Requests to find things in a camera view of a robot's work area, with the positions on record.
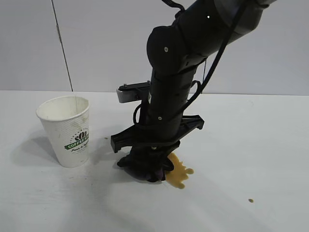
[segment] stain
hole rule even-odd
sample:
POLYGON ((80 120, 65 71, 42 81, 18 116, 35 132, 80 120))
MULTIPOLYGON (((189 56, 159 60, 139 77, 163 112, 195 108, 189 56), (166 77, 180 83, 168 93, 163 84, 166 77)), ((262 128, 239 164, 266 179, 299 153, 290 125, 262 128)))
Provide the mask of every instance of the stain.
POLYGON ((72 122, 72 123, 71 123, 71 126, 77 128, 78 130, 81 130, 81 131, 82 131, 82 129, 83 129, 83 128, 81 127, 81 125, 80 125, 79 123, 77 123, 77 122, 72 122))
POLYGON ((89 117, 82 117, 82 121, 83 121, 83 123, 85 123, 87 120, 89 119, 89 117))
POLYGON ((166 181, 175 188, 184 189, 185 185, 183 184, 183 181, 189 179, 188 175, 193 174, 194 170, 186 168, 186 166, 183 165, 183 162, 180 162, 174 153, 171 153, 168 158, 174 164, 174 170, 166 172, 166 181))

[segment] cup rim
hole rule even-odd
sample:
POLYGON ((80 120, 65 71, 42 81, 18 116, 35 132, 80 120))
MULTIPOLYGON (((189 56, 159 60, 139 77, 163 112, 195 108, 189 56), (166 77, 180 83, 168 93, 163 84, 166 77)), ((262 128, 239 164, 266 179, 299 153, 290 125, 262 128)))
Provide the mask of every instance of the cup rim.
POLYGON ((52 98, 52 99, 50 99, 50 100, 48 100, 48 101, 42 103, 42 104, 37 108, 37 110, 36 110, 35 113, 36 113, 37 117, 38 117, 40 120, 43 120, 43 121, 46 121, 46 122, 63 122, 63 121, 68 121, 68 120, 77 118, 77 117, 79 117, 80 115, 83 115, 83 114, 84 114, 85 112, 87 112, 88 110, 89 110, 89 100, 88 100, 88 99, 83 98, 83 97, 79 97, 79 96, 74 96, 74 95, 67 95, 67 96, 61 96, 61 97, 57 97, 57 98, 52 98), (48 103, 48 102, 51 102, 51 101, 54 101, 54 100, 57 100, 57 99, 60 99, 60 98, 67 98, 67 97, 76 97, 76 98, 84 99, 84 100, 86 100, 86 101, 88 102, 88 106, 87 106, 82 112, 80 112, 79 114, 76 114, 76 115, 74 115, 74 116, 71 116, 71 117, 68 117, 68 118, 65 118, 65 119, 46 119, 46 118, 43 118, 43 117, 39 116, 38 111, 39 111, 39 109, 40 109, 44 104, 46 104, 46 103, 48 103))

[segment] black cable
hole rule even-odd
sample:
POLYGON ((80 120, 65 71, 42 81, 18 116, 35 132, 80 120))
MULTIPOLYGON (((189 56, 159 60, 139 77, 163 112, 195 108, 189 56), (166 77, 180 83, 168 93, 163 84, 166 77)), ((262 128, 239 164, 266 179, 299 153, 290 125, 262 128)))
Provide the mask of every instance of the black cable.
POLYGON ((240 19, 241 19, 243 13, 245 12, 245 10, 246 10, 246 8, 247 8, 247 2, 249 2, 249 1, 251 1, 251 0, 245 0, 245 1, 240 5, 240 7, 239 7, 239 9, 238 9, 238 11, 237 11, 237 13, 236 13, 234 19, 233 19, 232 25, 231 25, 231 27, 230 27, 230 29, 229 29, 229 31, 228 31, 226 37, 225 37, 225 38, 223 39, 223 41, 222 41, 222 44, 221 44, 221 46, 220 46, 220 49, 219 49, 219 51, 218 51, 218 53, 217 53, 217 55, 216 55, 216 57, 215 57, 215 59, 214 59, 212 65, 211 65, 211 68, 210 68, 209 71, 208 71, 208 74, 207 74, 205 80, 204 80, 203 83, 202 83, 202 86, 201 86, 200 90, 197 91, 197 92, 187 101, 187 103, 186 103, 185 105, 183 105, 183 107, 181 107, 171 118, 169 118, 169 119, 167 120, 167 122, 173 120, 173 118, 175 118, 175 117, 178 116, 179 114, 183 113, 183 112, 186 110, 186 108, 188 108, 189 105, 191 105, 192 102, 195 101, 195 99, 196 99, 196 98, 201 94, 201 92, 204 90, 204 88, 206 87, 206 85, 207 85, 208 82, 210 81, 210 79, 211 79, 211 77, 212 77, 212 75, 213 75, 213 73, 214 73, 214 71, 215 71, 215 69, 216 69, 216 67, 217 67, 217 65, 218 65, 218 63, 219 63, 219 61, 220 61, 220 59, 221 59, 221 56, 222 56, 222 54, 223 54, 223 52, 224 52, 226 46, 228 45, 228 42, 229 42, 229 40, 230 40, 232 34, 234 33, 234 30, 235 30, 235 28, 236 28, 238 22, 240 21, 240 19))
POLYGON ((205 80, 205 71, 206 71, 206 60, 205 60, 205 64, 204 64, 203 82, 205 80))
POLYGON ((185 11, 185 8, 179 4, 179 3, 176 3, 172 0, 162 0, 166 5, 172 7, 172 8, 179 8, 181 12, 184 12, 185 11))

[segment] green logo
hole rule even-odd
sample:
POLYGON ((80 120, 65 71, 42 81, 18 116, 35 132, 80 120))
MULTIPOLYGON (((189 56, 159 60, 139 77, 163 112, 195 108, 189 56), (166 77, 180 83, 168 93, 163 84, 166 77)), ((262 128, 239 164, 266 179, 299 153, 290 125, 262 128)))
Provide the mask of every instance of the green logo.
POLYGON ((70 149, 75 148, 76 146, 86 142, 89 139, 89 134, 87 134, 86 131, 85 132, 83 131, 83 132, 80 132, 79 134, 77 134, 74 139, 75 139, 74 143, 66 145, 66 146, 64 146, 64 148, 67 149, 67 150, 70 150, 70 149))

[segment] cup logo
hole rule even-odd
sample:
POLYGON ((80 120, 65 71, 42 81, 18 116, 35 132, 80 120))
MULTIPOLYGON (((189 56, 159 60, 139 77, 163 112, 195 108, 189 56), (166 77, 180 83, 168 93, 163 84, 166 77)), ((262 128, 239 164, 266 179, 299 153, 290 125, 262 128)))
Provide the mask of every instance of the cup logo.
POLYGON ((89 141, 89 133, 88 128, 84 128, 83 130, 80 130, 76 134, 74 134, 70 140, 70 144, 64 146, 65 149, 71 151, 78 151, 82 148, 85 148, 89 141))

